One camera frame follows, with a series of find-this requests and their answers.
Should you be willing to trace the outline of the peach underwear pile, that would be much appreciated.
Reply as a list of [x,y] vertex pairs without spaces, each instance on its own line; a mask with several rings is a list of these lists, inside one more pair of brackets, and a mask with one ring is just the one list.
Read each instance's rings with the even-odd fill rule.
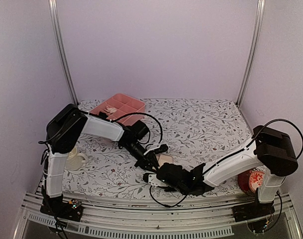
[[156,155],[156,158],[159,164],[158,168],[162,167],[165,163],[169,163],[169,164],[173,163],[173,158],[166,154]]

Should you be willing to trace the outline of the pink compartment organizer box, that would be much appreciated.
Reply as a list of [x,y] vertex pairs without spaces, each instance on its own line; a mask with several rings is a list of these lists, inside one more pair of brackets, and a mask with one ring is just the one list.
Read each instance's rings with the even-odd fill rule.
[[[108,114],[104,108],[109,105],[110,107],[117,108],[117,112]],[[123,115],[129,113],[144,113],[145,103],[141,100],[128,96],[126,94],[115,94],[104,102],[94,107],[90,113],[99,115],[99,112],[104,112],[108,115],[107,120],[115,120]]]

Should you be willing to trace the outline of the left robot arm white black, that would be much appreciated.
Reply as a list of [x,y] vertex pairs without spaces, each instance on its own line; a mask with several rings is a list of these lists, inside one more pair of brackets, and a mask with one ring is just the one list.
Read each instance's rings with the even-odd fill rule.
[[38,142],[46,146],[41,161],[45,177],[41,187],[41,213],[53,216],[55,220],[80,221],[84,208],[75,199],[63,202],[62,181],[68,154],[76,146],[81,134],[117,142],[120,148],[126,149],[136,159],[136,167],[151,172],[159,169],[157,153],[152,149],[147,150],[140,143],[150,133],[147,125],[138,120],[131,126],[125,126],[120,122],[121,119],[109,120],[105,113],[95,115],[68,104],[48,123],[46,139]]

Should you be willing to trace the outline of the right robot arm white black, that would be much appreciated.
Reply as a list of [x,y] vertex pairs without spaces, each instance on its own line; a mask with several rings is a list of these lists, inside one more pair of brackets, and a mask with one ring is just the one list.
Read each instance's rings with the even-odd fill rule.
[[259,125],[246,146],[211,166],[203,163],[187,171],[180,165],[165,162],[157,173],[144,174],[143,180],[154,187],[168,187],[183,195],[199,196],[258,166],[265,166],[266,173],[254,194],[254,202],[232,209],[235,220],[240,222],[274,213],[273,203],[279,187],[285,177],[298,168],[298,155],[288,134]]

